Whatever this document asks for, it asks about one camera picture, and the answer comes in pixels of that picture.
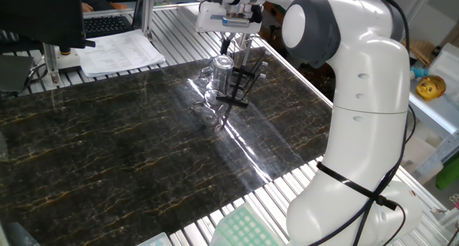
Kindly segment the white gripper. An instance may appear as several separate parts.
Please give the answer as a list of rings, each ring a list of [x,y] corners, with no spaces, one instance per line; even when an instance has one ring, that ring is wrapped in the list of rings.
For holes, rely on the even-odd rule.
[[[196,22],[198,32],[229,32],[255,34],[260,31],[262,6],[250,4],[202,4]],[[227,55],[232,43],[222,40],[220,54]]]

